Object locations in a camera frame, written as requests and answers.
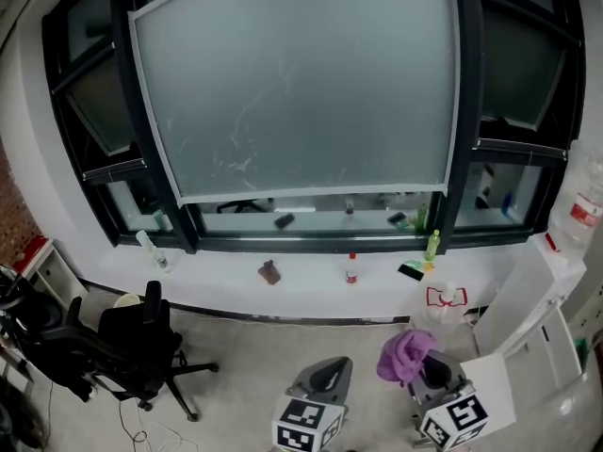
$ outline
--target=purple towel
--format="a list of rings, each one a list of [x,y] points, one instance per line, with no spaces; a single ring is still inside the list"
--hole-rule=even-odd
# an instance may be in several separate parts
[[[377,375],[387,381],[410,382],[423,368],[428,351],[437,348],[428,331],[408,330],[387,340],[377,363]]]

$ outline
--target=cable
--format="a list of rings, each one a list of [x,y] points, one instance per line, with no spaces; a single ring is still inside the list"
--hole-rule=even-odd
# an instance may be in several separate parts
[[[139,416],[140,428],[141,428],[141,430],[144,430],[144,424],[142,423],[142,417],[140,417],[140,410],[138,407],[136,407],[136,413]],[[173,450],[171,450],[170,452],[176,452],[180,448],[180,445],[182,445],[182,444],[192,444],[195,446],[195,450],[197,452],[199,452],[199,446],[196,445],[194,442],[183,439],[182,435],[180,435],[178,432],[176,432],[175,430],[172,430],[171,428],[164,426],[163,424],[160,424],[159,422],[156,422],[155,420],[149,421],[149,428],[147,429],[147,431],[143,432],[145,434],[145,438],[144,438],[144,442],[145,442],[144,451],[145,452],[153,452],[153,449],[151,448],[151,444],[149,444],[149,440],[148,440],[149,435],[151,435],[151,426],[152,425],[160,426],[161,428],[164,428],[165,430],[167,430],[168,432],[171,432],[172,434],[174,434],[177,437],[177,439],[173,439],[173,440],[164,442],[157,449],[156,452],[164,452],[164,447],[167,444],[172,443],[172,442],[176,442],[176,447]]]
[[[53,432],[52,422],[50,421],[50,404],[53,401],[53,389],[55,388],[55,383],[50,381],[50,393],[48,394],[48,435],[46,435],[46,440],[44,441],[44,447],[41,449],[42,452],[46,450],[48,446],[48,442],[50,441],[50,434]]]
[[[136,452],[136,444],[142,444],[144,441],[147,440],[147,432],[145,432],[144,430],[141,430],[140,432],[137,432],[135,435],[132,435],[130,432],[128,432],[127,428],[125,428],[125,425],[123,424],[122,402],[120,400],[118,400],[117,404],[118,404],[117,408],[120,411],[120,422],[122,422],[123,431],[128,434],[128,437],[132,441],[132,448],[134,449],[134,452]],[[143,438],[137,439],[137,437],[139,435],[142,435]]]

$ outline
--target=plastic bottle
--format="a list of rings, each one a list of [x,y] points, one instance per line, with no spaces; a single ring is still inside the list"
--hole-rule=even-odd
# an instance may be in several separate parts
[[[548,219],[548,232],[565,258],[584,257],[602,215],[603,149],[575,140]]]
[[[429,302],[426,306],[425,297],[421,299],[423,304],[420,312],[413,316],[413,325],[415,328],[429,331],[435,339],[444,345],[447,338],[451,336],[456,328],[463,322],[463,315],[467,310],[467,304],[464,303],[464,295],[456,289],[452,282],[434,283],[429,286],[439,300]]]
[[[346,215],[354,214],[354,200],[346,200]]]
[[[151,256],[153,256],[154,262],[166,273],[169,273],[173,270],[173,266],[170,266],[168,263],[168,259],[162,250],[159,250],[151,241],[149,235],[146,234],[145,231],[138,231],[136,233],[136,239],[139,241],[140,245],[146,249]]]
[[[354,284],[358,281],[358,271],[356,270],[356,253],[351,252],[346,266],[346,281]]]
[[[433,234],[430,236],[430,240],[427,243],[427,250],[425,251],[425,259],[427,261],[433,261],[435,258],[435,254],[437,253],[437,247],[440,246],[440,232],[439,230],[434,230]]]

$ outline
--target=window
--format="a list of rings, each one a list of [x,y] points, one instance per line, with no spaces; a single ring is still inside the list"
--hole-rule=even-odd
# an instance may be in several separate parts
[[[578,0],[63,0],[49,88],[114,245],[420,250],[546,227]]]
[[[472,163],[455,226],[523,225],[540,174],[534,166]]]
[[[113,43],[110,0],[65,0],[43,23],[46,68],[73,169],[113,244],[146,230],[174,246],[140,154]],[[56,45],[56,35],[66,41]]]
[[[430,193],[339,194],[198,204],[209,233],[424,234]],[[276,223],[294,216],[285,227]]]
[[[69,60],[76,60],[110,33],[109,0],[80,0],[67,12]]]
[[[107,155],[130,150],[134,130],[123,98],[115,58],[100,63],[66,91],[67,101]]]
[[[564,50],[548,34],[504,14],[483,11],[484,121],[538,132],[555,92]]]

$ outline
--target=black window frame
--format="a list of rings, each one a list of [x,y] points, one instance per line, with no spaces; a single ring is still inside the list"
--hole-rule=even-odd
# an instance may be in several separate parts
[[[448,193],[432,193],[428,223],[424,234],[224,234],[208,232],[196,205],[178,207],[168,176],[155,146],[135,66],[128,12],[143,7],[147,0],[110,0],[112,35],[93,44],[73,62],[69,61],[66,12],[80,0],[61,0],[42,21],[42,41],[49,91],[63,144],[78,182],[95,216],[113,244],[133,244],[136,232],[127,230],[110,198],[107,183],[139,178],[151,179],[161,207],[173,231],[148,232],[161,247],[196,250],[257,252],[383,252],[422,250],[429,234],[439,229],[439,254],[448,249],[493,246],[525,241],[531,234],[546,229],[548,212],[561,186],[567,150],[579,134],[585,86],[585,55],[579,0],[552,0],[554,12],[529,0],[456,0],[459,16],[460,87],[454,153],[450,167]],[[484,126],[481,108],[484,92],[483,9],[491,8],[523,23],[537,26],[566,45],[562,79],[555,98],[562,100],[563,139],[528,141],[501,139],[513,136],[507,127]],[[82,169],[70,140],[68,128],[73,116],[65,109],[61,92],[99,62],[115,57],[122,90],[138,147],[121,162],[95,169]],[[469,165],[472,162],[510,163],[539,166],[543,169],[530,210],[521,225],[455,229],[463,198]]]

